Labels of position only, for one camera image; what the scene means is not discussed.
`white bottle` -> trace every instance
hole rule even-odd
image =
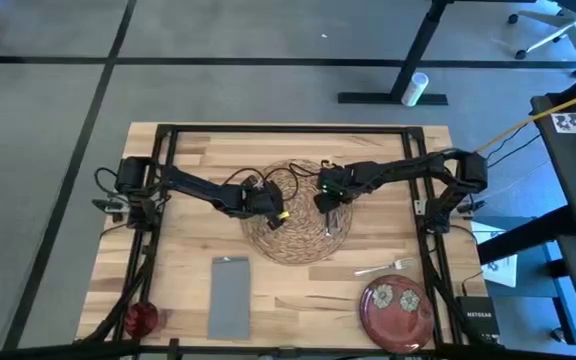
[[[405,106],[415,106],[426,86],[428,86],[428,76],[424,73],[415,73],[410,79],[404,96],[401,97],[401,103]]]

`round woven mat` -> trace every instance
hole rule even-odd
[[[312,172],[320,169],[320,165],[312,161],[286,160],[274,163],[262,172],[265,175],[276,168],[288,168],[291,162]],[[329,213],[332,224],[337,220],[338,230],[326,236],[325,216],[319,213],[313,200],[319,193],[317,176],[298,176],[297,179],[297,194],[284,202],[284,208],[290,216],[279,229],[270,230],[264,216],[253,216],[241,221],[244,235],[253,248],[270,260],[284,265],[309,264],[332,254],[346,239],[352,220],[351,206],[342,204]],[[292,196],[295,191],[295,178],[288,171],[276,171],[268,180],[279,186],[284,199]]]

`yellow cable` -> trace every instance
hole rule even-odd
[[[528,120],[522,121],[520,123],[518,123],[517,125],[511,127],[510,129],[504,131],[503,133],[501,133],[501,135],[497,136],[496,138],[490,140],[486,145],[483,145],[481,147],[479,147],[477,150],[475,150],[475,152],[477,153],[481,153],[483,150],[485,150],[486,148],[488,148],[490,145],[496,143],[497,141],[505,138],[508,134],[510,134],[511,132],[519,129],[520,127],[526,125],[526,124],[530,124],[531,122],[537,121],[539,119],[541,119],[544,116],[548,116],[552,113],[556,113],[557,111],[561,110],[561,109],[565,109],[569,106],[575,105],[576,104],[576,98],[572,99],[566,103],[563,103],[559,106],[555,106],[554,108],[550,109],[550,110],[546,110],[542,113],[539,113],[535,116],[532,116],[531,118],[529,118]]]

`silver fork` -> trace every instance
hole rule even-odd
[[[382,265],[382,266],[377,266],[377,267],[373,267],[373,268],[355,271],[355,276],[362,276],[362,275],[366,275],[366,274],[369,274],[369,273],[374,272],[374,271],[385,270],[385,269],[390,269],[390,268],[394,268],[395,270],[403,270],[407,267],[412,266],[414,263],[415,263],[414,258],[405,258],[405,259],[395,260],[395,262],[393,262],[392,264]]]

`black desk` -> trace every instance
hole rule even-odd
[[[552,108],[549,97],[532,99],[533,113]],[[565,112],[576,113],[576,106]],[[568,204],[525,225],[499,235],[478,246],[481,264],[487,264],[557,239],[563,260],[549,263],[553,277],[570,275],[576,290],[576,134],[558,133],[550,116],[536,123],[552,159]],[[568,343],[576,343],[576,332],[561,301],[555,308]]]

